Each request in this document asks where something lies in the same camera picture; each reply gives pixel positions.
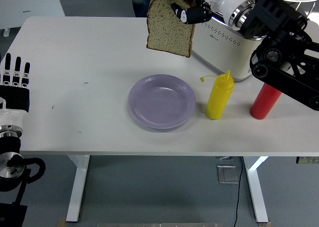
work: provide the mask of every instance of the mustard bottle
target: mustard bottle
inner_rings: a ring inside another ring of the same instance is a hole
[[[230,70],[226,74],[218,77],[214,75],[201,77],[204,82],[205,77],[216,77],[214,86],[211,90],[209,100],[206,106],[206,116],[209,119],[217,120],[221,117],[231,92],[234,89],[234,79],[230,76]]]

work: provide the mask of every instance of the plate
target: plate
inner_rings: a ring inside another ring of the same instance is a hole
[[[142,124],[168,129],[186,122],[196,106],[195,94],[182,79],[156,74],[139,80],[129,93],[131,114]]]

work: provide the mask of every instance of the table leg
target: table leg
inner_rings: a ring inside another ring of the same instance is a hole
[[[258,223],[268,223],[268,216],[261,191],[257,167],[263,163],[268,156],[244,157],[250,193],[255,210],[255,217]]]
[[[89,165],[89,155],[69,155],[69,158],[77,166],[74,184],[69,204],[67,222],[77,222],[79,219],[82,195],[85,185],[86,173]]]

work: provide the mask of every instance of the red bottle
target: red bottle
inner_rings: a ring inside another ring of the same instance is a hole
[[[250,108],[250,115],[258,120],[264,119],[275,105],[280,95],[280,91],[268,84],[264,84],[254,104]]]

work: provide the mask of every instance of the white table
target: white table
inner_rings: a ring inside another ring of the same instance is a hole
[[[31,63],[21,153],[69,155],[78,166],[71,222],[89,155],[244,156],[257,222],[267,222],[256,168],[268,156],[319,156],[319,113],[282,95],[266,119],[253,119],[249,108],[263,83],[250,77],[235,84],[222,118],[209,120],[213,79],[199,78],[214,71],[195,56],[146,49],[147,35],[144,18],[29,18],[8,51]],[[177,76],[194,90],[196,109],[182,126],[159,131],[131,117],[131,87],[153,74]]]

